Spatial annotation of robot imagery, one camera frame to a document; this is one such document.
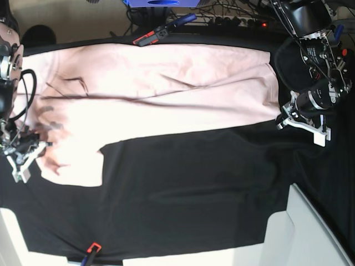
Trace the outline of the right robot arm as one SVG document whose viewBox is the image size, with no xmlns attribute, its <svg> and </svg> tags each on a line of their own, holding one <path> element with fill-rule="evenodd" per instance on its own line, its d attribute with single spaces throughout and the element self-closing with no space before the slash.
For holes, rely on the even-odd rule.
<svg viewBox="0 0 355 266">
<path fill-rule="evenodd" d="M 37 88 L 34 71 L 22 69 L 23 51 L 18 23 L 11 13 L 9 2 L 1 1 L 1 155 L 12 166 L 14 180 L 27 183 L 31 177 L 30 165 L 52 143 L 40 140 L 36 132 L 29 132 L 24 122 L 20 127 L 16 125 L 22 116 L 27 119 Z M 29 95 L 25 90 L 25 108 L 11 117 L 18 83 L 26 74 L 33 78 L 32 92 Z"/>
</svg>

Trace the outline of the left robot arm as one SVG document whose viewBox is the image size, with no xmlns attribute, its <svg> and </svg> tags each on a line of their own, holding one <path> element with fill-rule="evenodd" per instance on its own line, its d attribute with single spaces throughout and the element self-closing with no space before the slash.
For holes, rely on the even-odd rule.
<svg viewBox="0 0 355 266">
<path fill-rule="evenodd" d="M 282 52 L 295 43 L 313 82 L 311 87 L 297 92 L 285 76 L 279 74 L 290 90 L 291 99 L 281 108 L 277 128 L 292 126 L 311 132 L 314 144 L 324 147 L 331 140 L 326 116 L 354 86 L 350 76 L 353 52 L 341 48 L 344 27 L 332 25 L 323 1 L 272 1 L 272 7 L 290 35 L 275 54 L 277 71 L 281 72 Z"/>
</svg>

